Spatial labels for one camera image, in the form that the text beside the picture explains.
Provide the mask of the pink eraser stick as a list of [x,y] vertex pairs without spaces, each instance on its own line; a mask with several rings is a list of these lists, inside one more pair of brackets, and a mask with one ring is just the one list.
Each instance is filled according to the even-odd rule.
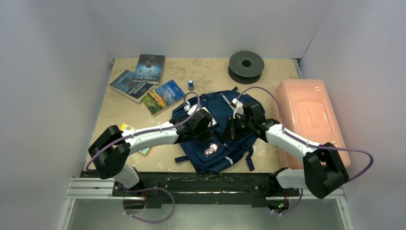
[[204,155],[209,157],[219,149],[219,146],[215,143],[211,143],[210,146],[204,151]]

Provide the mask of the navy blue student backpack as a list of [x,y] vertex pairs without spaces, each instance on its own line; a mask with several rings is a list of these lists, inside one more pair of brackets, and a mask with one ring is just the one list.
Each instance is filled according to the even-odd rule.
[[181,143],[180,147],[185,155],[175,158],[176,163],[189,161],[199,174],[219,173],[234,165],[247,153],[248,169],[249,171],[255,169],[251,159],[254,153],[253,145],[257,140],[254,134],[244,134],[241,139],[226,136],[228,118],[234,113],[231,101],[235,98],[238,98],[243,104],[258,102],[248,94],[241,95],[237,87],[226,91],[201,94],[199,98],[192,97],[188,100],[192,106],[188,111],[189,114],[195,110],[196,103],[200,102],[200,108],[212,116],[211,131],[214,138],[202,143],[198,143],[195,139]]

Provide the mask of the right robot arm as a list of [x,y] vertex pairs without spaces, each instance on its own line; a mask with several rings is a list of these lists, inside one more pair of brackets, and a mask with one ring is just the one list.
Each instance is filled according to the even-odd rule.
[[309,190],[322,199],[347,183],[349,175],[336,148],[329,142],[309,141],[288,130],[275,119],[266,119],[258,103],[233,99],[234,113],[228,119],[230,137],[253,134],[291,154],[302,169],[282,168],[270,175],[269,191],[280,195],[287,189]]

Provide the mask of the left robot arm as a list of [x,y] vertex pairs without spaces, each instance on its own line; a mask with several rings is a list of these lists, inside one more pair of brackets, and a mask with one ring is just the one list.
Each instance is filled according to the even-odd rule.
[[211,140],[212,119],[208,111],[201,109],[150,128],[121,130],[117,125],[109,126],[89,147],[89,164],[94,164],[100,179],[113,178],[129,195],[137,196],[143,183],[136,169],[126,164],[127,158],[155,146]]

